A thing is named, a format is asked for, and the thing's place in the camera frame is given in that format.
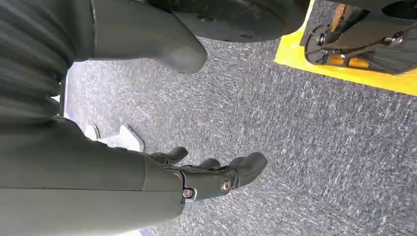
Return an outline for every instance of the robotic hand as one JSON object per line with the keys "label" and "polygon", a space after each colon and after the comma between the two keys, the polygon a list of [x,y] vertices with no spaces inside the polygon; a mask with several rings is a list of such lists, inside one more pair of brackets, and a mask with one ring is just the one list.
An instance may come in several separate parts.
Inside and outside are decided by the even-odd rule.
{"label": "robotic hand", "polygon": [[231,190],[245,186],[258,177],[267,165],[267,159],[258,152],[247,157],[238,157],[227,166],[220,166],[218,160],[209,158],[198,166],[187,165],[175,168],[187,156],[184,147],[176,147],[171,152],[151,154],[158,163],[167,169],[180,172],[183,181],[183,196],[187,202],[219,197]]}
{"label": "robotic hand", "polygon": [[252,182],[260,153],[175,167],[187,151],[110,148],[56,117],[74,61],[151,58],[195,73],[207,54],[174,15],[131,0],[0,1],[0,230],[114,236],[181,214],[186,202]]}

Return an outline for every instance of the bolt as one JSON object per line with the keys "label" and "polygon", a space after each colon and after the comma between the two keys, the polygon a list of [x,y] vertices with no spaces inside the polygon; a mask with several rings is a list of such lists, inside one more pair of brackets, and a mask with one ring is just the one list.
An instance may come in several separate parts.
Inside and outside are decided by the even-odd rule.
{"label": "bolt", "polygon": [[227,194],[232,189],[232,182],[230,179],[225,178],[221,183],[221,191],[224,194]]}
{"label": "bolt", "polygon": [[191,188],[186,188],[183,190],[182,195],[185,198],[191,198],[194,195],[194,191]]}
{"label": "bolt", "polygon": [[316,37],[316,42],[317,42],[317,45],[319,45],[319,46],[323,45],[325,43],[325,41],[326,41],[326,36],[325,36],[324,33],[322,33],[322,34],[320,34],[319,36]]}

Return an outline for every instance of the black metal frame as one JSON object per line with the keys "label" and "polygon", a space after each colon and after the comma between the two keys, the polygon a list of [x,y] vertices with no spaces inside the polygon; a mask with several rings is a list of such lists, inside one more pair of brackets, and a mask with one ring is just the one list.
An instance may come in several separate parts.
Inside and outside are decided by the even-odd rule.
{"label": "black metal frame", "polygon": [[[330,25],[315,28],[302,41],[310,63],[393,75],[417,67],[417,8],[409,9],[413,4],[417,6],[417,0],[331,1],[357,7],[364,14],[343,30],[331,29]],[[341,58],[342,63],[332,62],[333,56]],[[354,58],[368,63],[368,67],[351,65]]]}

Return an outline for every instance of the wheel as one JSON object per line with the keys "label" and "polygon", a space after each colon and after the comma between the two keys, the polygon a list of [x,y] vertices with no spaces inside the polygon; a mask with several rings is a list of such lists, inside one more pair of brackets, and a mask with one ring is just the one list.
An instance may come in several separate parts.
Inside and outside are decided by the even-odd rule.
{"label": "wheel", "polygon": [[273,40],[296,31],[310,0],[147,0],[197,36],[228,42]]}

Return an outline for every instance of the grey carpet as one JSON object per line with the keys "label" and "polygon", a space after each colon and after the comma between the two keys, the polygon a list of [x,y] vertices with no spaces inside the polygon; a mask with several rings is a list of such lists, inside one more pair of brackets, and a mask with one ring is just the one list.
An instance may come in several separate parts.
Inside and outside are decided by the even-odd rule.
{"label": "grey carpet", "polygon": [[417,97],[277,65],[278,42],[202,41],[209,60],[196,75],[147,59],[69,74],[81,127],[106,136],[128,124],[146,152],[182,145],[190,164],[269,159],[253,184],[188,205],[156,235],[417,235]]}

